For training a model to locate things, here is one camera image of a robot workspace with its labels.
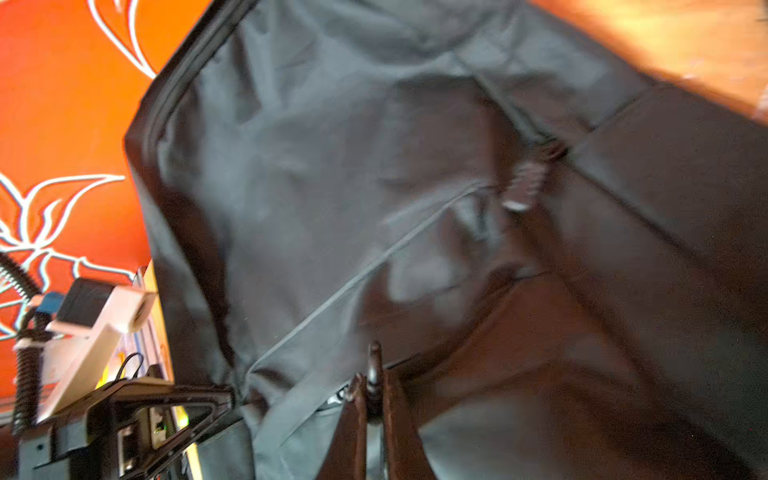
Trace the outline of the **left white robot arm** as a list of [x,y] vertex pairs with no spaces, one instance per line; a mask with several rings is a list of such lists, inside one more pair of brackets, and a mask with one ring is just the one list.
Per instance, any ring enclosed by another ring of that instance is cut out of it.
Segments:
[[16,336],[10,420],[22,479],[168,478],[176,460],[234,407],[226,387],[104,369],[123,337],[147,324],[156,295],[78,278],[44,293],[1,256],[1,276],[28,306]]

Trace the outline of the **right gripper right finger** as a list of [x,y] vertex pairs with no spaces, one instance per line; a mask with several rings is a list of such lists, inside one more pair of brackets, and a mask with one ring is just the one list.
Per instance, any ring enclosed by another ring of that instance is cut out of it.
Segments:
[[387,479],[436,480],[398,376],[383,376],[382,459]]

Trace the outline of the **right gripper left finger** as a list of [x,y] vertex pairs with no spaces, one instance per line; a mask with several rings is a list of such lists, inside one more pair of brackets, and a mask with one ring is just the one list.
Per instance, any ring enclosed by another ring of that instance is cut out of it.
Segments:
[[317,480],[366,478],[366,380],[356,374],[348,385],[343,408]]

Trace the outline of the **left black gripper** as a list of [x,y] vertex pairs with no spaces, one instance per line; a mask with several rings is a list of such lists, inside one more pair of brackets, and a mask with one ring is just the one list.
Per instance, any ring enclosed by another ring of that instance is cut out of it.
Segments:
[[227,387],[107,384],[20,437],[21,479],[155,479],[234,407]]

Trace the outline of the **black student backpack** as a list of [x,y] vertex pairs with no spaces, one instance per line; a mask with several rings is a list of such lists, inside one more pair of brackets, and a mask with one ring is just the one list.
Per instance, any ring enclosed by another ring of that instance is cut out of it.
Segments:
[[526,1],[217,1],[126,134],[208,479],[378,341],[440,479],[767,475],[767,129]]

